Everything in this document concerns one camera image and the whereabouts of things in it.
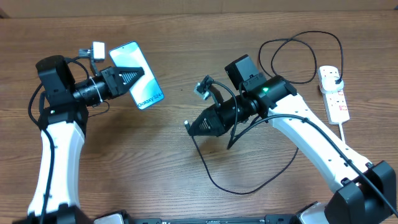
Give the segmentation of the Samsung Galaxy smartphone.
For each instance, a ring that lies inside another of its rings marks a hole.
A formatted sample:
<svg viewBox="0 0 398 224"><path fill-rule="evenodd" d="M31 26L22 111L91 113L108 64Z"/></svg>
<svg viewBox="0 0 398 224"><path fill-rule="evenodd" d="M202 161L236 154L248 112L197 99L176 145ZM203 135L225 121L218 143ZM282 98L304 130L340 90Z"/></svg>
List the Samsung Galaxy smartphone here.
<svg viewBox="0 0 398 224"><path fill-rule="evenodd" d="M122 69L120 76L138 109L144 110L164 99L164 93L137 42L116 47L109 51L109 55L114 65Z"/></svg>

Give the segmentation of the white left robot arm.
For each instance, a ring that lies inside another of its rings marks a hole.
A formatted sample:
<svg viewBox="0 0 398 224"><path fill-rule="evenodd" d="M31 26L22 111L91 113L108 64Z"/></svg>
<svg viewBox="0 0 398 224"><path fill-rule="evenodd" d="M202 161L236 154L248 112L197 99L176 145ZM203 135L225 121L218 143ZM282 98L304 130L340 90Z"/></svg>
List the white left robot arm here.
<svg viewBox="0 0 398 224"><path fill-rule="evenodd" d="M42 158L35 194L20 223L92 223L80 208L78 175L88 107L117 98L144 76L142 67L108 67L76 83L70 59L54 55L37 62Z"/></svg>

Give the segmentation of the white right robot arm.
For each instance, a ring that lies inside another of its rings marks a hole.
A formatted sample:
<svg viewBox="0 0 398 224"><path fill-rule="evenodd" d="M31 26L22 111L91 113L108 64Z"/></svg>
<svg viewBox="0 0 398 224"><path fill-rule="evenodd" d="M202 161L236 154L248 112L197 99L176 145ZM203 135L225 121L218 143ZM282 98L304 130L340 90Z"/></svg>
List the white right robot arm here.
<svg viewBox="0 0 398 224"><path fill-rule="evenodd" d="M220 83L205 77L195 87L202 98L214 103L192 123L188 134L221 136L231 142L235 129L251 116L269 123L287 136L318 169L333 196L327 203L314 202L288 217L289 223L381 223L397 214L396 173L385 161L372 163L344 143L320 121L281 76L266 79L248 55L231 62L225 71L239 91L224 100Z"/></svg>

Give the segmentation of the white charger adapter plug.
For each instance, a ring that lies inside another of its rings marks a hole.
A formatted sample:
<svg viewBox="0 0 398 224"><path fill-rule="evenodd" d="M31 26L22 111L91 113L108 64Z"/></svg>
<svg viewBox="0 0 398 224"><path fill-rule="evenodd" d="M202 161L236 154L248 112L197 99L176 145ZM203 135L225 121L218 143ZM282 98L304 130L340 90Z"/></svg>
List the white charger adapter plug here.
<svg viewBox="0 0 398 224"><path fill-rule="evenodd" d="M329 94L342 90L345 84L343 80L337 83L339 80L340 78L337 76L322 75L320 77L320 91L323 94Z"/></svg>

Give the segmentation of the white power strip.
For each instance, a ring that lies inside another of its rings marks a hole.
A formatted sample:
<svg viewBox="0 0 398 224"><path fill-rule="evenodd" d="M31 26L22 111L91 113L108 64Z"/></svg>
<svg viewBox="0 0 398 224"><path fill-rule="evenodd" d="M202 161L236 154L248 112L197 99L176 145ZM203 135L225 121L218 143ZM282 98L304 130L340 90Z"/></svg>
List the white power strip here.
<svg viewBox="0 0 398 224"><path fill-rule="evenodd" d="M321 66L318 69L318 79L320 86L320 77L337 76L340 77L339 71L336 67L330 65ZM326 109L326 115L330 124L342 124L350 119L349 111L343 90L323 94L323 102Z"/></svg>

